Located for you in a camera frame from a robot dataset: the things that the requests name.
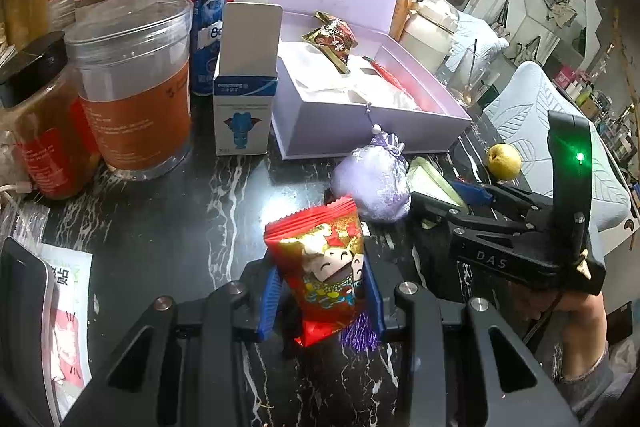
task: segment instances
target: purple gift box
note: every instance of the purple gift box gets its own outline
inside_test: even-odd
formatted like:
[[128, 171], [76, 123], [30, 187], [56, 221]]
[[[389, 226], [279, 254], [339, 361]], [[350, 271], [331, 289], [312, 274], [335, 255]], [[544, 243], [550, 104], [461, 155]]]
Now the purple gift box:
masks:
[[[414, 97], [433, 112], [372, 107], [371, 118], [405, 143], [404, 153], [444, 152], [469, 126], [471, 119], [435, 77], [388, 36], [396, 0], [270, 0], [284, 9], [280, 39], [300, 41], [321, 23], [322, 10], [345, 20], [358, 46], [352, 54], [372, 57], [389, 70]], [[371, 140], [366, 106], [305, 100], [278, 59], [278, 90], [271, 121], [284, 159], [343, 156]]]

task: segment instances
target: purple tassel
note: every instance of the purple tassel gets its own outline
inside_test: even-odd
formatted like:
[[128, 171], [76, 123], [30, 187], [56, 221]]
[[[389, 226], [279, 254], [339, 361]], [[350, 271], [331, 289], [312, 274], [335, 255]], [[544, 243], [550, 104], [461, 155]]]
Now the purple tassel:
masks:
[[343, 346], [351, 346], [356, 353], [380, 345], [378, 334], [371, 327], [367, 312], [362, 312], [357, 319], [340, 331], [340, 341]]

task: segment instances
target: black lid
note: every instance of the black lid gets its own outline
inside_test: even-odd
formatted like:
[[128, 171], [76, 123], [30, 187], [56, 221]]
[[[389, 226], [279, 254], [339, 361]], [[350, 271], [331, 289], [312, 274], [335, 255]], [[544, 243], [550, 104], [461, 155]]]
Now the black lid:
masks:
[[14, 107], [50, 83], [66, 66], [64, 32], [31, 42], [0, 68], [0, 102]]

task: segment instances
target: blue stripe on box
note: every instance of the blue stripe on box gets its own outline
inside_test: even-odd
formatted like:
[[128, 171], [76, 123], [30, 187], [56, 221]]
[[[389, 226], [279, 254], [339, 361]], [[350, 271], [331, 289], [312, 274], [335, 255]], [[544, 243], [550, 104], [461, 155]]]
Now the blue stripe on box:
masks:
[[274, 96], [276, 76], [219, 76], [213, 80], [215, 96]]

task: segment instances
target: blue cylindrical container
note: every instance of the blue cylindrical container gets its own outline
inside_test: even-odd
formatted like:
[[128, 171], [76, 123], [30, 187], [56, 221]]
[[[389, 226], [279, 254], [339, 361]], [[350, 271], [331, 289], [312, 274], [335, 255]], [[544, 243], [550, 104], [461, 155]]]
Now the blue cylindrical container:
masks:
[[213, 74], [220, 53], [222, 10], [226, 0], [195, 0], [191, 27], [191, 92], [213, 93]]

